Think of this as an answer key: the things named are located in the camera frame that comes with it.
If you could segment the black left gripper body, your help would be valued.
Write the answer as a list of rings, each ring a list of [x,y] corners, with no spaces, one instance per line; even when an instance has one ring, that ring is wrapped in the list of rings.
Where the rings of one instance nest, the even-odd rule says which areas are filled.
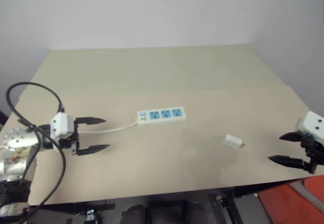
[[[81,118],[68,120],[67,131],[59,136],[59,146],[62,149],[72,149],[73,155],[81,156],[81,149],[79,148],[79,134],[78,125],[82,123]]]

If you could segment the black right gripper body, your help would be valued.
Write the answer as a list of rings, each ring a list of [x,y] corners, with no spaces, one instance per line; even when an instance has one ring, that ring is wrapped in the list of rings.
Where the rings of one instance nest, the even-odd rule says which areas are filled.
[[[306,133],[299,133],[301,136],[300,146],[305,149],[309,162],[300,161],[300,168],[314,174],[318,165],[323,165],[323,145],[317,142],[313,136]]]

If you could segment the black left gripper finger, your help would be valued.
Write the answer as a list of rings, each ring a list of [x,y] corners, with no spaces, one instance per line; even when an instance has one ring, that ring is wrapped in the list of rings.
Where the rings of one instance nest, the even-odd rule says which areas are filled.
[[[93,145],[93,146],[89,146],[87,149],[78,149],[77,155],[84,156],[84,155],[94,154],[108,148],[109,146],[110,145]]]
[[[105,123],[105,119],[96,118],[96,117],[79,117],[75,119],[75,124],[86,124],[86,125],[94,125],[94,124],[100,124]]]

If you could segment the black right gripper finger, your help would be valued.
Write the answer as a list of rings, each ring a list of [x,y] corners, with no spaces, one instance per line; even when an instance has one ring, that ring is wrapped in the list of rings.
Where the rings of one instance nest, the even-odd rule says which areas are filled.
[[[290,168],[297,168],[303,169],[304,168],[304,161],[302,159],[291,158],[289,156],[282,156],[282,155],[274,155],[268,157],[269,160]]]
[[[279,137],[280,140],[290,142],[301,142],[302,136],[297,132],[289,132]]]

